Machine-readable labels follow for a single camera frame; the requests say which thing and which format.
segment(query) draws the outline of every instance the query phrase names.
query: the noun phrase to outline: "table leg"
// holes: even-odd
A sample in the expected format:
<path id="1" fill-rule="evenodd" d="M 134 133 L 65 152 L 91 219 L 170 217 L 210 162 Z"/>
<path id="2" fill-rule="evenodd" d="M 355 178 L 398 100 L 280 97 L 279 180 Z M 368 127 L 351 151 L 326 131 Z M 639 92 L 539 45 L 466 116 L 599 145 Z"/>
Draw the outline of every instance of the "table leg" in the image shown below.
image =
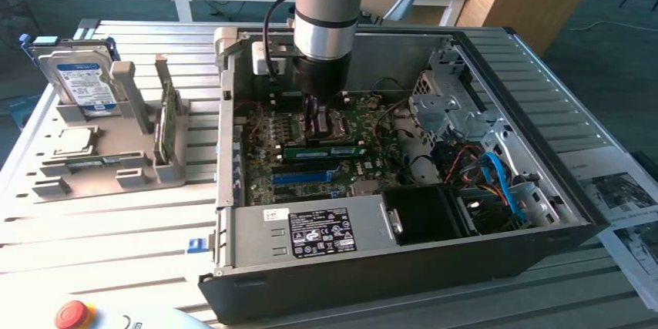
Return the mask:
<path id="1" fill-rule="evenodd" d="M 191 1 L 192 0 L 174 0 L 179 22 L 192 22 Z"/>
<path id="2" fill-rule="evenodd" d="M 455 26 L 459 13 L 462 13 L 465 0 L 450 0 L 450 4 L 443 11 L 439 26 Z"/>

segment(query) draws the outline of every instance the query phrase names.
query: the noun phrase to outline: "green circuit board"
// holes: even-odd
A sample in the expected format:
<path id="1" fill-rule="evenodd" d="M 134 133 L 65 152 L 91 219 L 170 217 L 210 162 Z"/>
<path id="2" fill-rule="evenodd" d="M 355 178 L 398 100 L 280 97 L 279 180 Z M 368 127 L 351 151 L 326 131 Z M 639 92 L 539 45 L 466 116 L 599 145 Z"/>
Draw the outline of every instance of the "green circuit board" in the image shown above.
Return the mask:
<path id="1" fill-rule="evenodd" d="M 383 140 L 383 148 L 379 147 L 374 134 L 378 117 L 384 114 L 388 105 L 372 104 L 371 96 L 352 96 L 352 103 L 344 109 L 331 112 L 334 118 L 343 123 L 334 124 L 338 138 L 331 151 L 342 157 L 283 157 L 283 149 L 298 148 L 304 143 L 304 125 L 302 113 L 279 113 L 272 110 L 251 110 L 246 120 L 247 138 L 244 156 L 244 182 L 246 182 L 246 206 L 263 204 L 287 203 L 300 200 L 326 198 L 342 198 L 355 196 L 352 185 L 355 183 L 368 184 L 370 190 L 375 188 L 399 185 L 396 171 L 392 168 L 388 157 L 399 158 L 399 149 L 395 141 L 388 145 Z M 276 185 L 272 182 L 272 168 L 283 164 L 324 163 L 334 167 L 330 181 L 311 183 L 288 183 Z"/>

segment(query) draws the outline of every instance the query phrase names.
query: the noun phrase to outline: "white sticker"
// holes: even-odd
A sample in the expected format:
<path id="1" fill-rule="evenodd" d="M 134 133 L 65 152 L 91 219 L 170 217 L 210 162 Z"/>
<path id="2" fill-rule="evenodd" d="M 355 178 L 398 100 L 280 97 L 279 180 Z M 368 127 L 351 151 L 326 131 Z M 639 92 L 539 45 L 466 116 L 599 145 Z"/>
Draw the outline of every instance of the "white sticker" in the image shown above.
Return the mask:
<path id="1" fill-rule="evenodd" d="M 288 219 L 290 208 L 272 208 L 271 210 L 263 210 L 264 221 L 280 221 Z"/>
<path id="2" fill-rule="evenodd" d="M 110 86 L 100 80 L 103 70 L 98 63 L 57 65 L 57 72 L 69 88 L 75 102 L 88 111 L 103 112 L 116 107 Z"/>

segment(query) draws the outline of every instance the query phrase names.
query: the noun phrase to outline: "yellow wire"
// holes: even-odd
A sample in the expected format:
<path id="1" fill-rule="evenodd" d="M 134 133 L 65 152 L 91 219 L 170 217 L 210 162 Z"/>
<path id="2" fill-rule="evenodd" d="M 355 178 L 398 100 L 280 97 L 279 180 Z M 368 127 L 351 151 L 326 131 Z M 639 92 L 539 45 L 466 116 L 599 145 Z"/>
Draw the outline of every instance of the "yellow wire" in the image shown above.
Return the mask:
<path id="1" fill-rule="evenodd" d="M 477 186 L 478 188 L 483 189 L 483 190 L 489 190 L 490 193 L 493 193 L 495 196 L 498 196 L 499 194 L 495 192 L 495 190 L 485 185 L 478 185 Z"/>

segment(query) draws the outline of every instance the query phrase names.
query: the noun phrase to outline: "motherboard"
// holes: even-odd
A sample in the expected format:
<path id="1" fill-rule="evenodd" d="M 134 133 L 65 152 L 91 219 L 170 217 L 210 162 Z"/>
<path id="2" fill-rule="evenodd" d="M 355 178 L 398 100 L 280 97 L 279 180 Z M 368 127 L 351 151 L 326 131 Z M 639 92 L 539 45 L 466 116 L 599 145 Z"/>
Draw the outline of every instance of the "motherboard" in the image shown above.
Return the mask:
<path id="1" fill-rule="evenodd" d="M 391 103 L 382 96 L 342 97 L 322 139 L 308 136 L 302 112 L 250 103 L 235 113 L 246 206 L 363 196 L 400 185 L 400 152 L 384 123 Z"/>

